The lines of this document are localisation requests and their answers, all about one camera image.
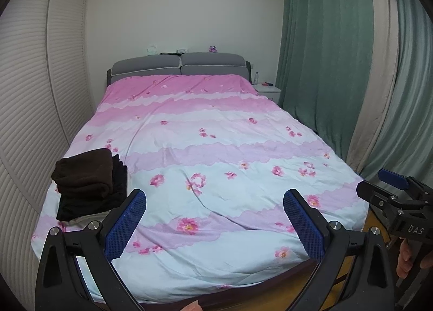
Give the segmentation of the person's right hand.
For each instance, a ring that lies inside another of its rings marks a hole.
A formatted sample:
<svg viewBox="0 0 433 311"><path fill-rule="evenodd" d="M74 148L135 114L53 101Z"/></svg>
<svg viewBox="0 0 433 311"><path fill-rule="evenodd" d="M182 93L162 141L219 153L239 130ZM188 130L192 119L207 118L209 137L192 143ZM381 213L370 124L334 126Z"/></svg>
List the person's right hand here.
<svg viewBox="0 0 433 311"><path fill-rule="evenodd" d="M399 248L399 258L396 267L397 276L401 279L405 279L410 270L412 269L412 249L408 244L407 239L401 242Z"/></svg>

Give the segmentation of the person's left hand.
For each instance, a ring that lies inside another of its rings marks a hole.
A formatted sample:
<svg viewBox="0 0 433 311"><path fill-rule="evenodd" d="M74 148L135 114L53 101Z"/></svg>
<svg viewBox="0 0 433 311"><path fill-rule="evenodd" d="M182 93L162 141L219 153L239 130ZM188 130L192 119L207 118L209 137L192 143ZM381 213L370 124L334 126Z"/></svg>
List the person's left hand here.
<svg viewBox="0 0 433 311"><path fill-rule="evenodd" d="M181 311L202 311L202 307L200 306L198 300L186 305Z"/></svg>

